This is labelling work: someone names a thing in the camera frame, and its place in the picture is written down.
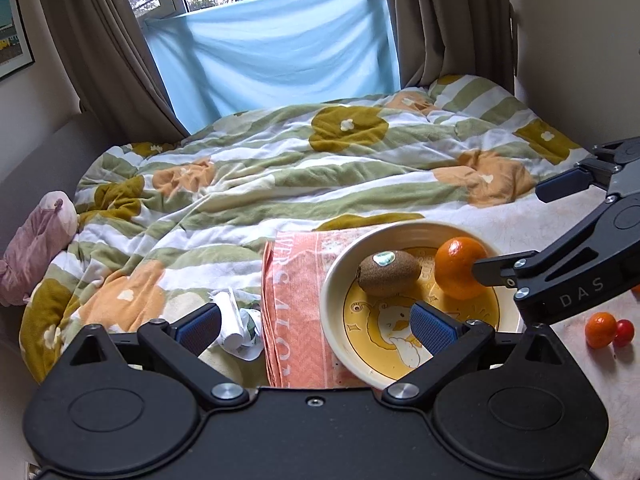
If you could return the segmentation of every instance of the cherry tomato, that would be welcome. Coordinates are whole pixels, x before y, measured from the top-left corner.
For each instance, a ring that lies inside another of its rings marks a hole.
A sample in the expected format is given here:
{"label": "cherry tomato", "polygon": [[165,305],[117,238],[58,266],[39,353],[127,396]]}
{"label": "cherry tomato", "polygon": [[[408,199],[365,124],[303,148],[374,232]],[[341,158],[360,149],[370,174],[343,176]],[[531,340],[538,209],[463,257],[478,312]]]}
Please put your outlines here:
{"label": "cherry tomato", "polygon": [[604,348],[616,336],[616,318],[609,312],[593,314],[584,326],[584,336],[591,348]]}
{"label": "cherry tomato", "polygon": [[616,325],[616,336],[613,344],[616,346],[626,346],[633,340],[636,335],[634,324],[628,319],[621,319]]}

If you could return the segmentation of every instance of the picture frame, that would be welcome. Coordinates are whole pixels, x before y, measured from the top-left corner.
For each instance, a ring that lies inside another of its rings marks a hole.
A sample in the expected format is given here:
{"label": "picture frame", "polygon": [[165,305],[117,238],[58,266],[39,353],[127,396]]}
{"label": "picture frame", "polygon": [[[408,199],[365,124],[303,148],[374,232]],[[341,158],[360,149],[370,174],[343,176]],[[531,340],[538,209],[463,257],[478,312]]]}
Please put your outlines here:
{"label": "picture frame", "polygon": [[18,0],[0,0],[0,81],[33,63]]}

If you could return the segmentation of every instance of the light blue cloth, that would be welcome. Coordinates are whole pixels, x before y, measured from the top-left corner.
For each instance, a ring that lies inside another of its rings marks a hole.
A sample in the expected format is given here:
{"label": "light blue cloth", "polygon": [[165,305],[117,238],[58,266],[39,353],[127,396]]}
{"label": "light blue cloth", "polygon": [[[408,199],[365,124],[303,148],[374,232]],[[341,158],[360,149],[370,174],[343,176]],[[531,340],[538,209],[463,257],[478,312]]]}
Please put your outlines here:
{"label": "light blue cloth", "polygon": [[244,110],[400,89],[386,0],[245,0],[145,29],[191,133]]}

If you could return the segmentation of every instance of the striped bedding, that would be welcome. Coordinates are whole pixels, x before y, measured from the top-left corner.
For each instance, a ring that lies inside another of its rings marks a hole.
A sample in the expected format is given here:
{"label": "striped bedding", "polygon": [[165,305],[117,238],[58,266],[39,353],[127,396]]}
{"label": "striped bedding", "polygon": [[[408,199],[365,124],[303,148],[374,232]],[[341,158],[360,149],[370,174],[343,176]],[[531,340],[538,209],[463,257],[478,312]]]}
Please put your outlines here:
{"label": "striped bedding", "polygon": [[238,113],[177,146],[111,148],[80,181],[79,232],[25,310],[24,359],[41,381],[85,324],[131,332],[227,287],[259,301],[262,248],[278,231],[513,202],[585,154],[476,76]]}

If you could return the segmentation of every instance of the kiwi sticker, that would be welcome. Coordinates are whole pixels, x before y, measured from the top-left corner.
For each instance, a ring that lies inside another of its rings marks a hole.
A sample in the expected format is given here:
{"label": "kiwi sticker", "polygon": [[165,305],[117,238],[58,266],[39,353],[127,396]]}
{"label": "kiwi sticker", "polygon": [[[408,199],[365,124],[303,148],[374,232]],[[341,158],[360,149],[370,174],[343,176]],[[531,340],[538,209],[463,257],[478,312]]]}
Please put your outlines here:
{"label": "kiwi sticker", "polygon": [[396,254],[392,251],[384,251],[382,253],[374,254],[373,261],[380,267],[386,267],[394,262]]}

